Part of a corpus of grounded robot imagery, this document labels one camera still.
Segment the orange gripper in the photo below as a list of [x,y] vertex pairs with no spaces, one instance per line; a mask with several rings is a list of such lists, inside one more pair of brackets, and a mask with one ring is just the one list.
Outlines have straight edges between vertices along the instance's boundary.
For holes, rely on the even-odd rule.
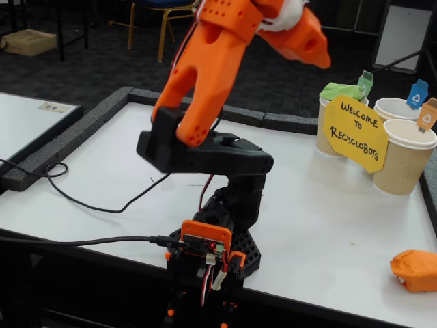
[[315,14],[304,7],[300,21],[290,30],[258,31],[272,48],[288,60],[308,62],[318,68],[330,68],[327,38]]

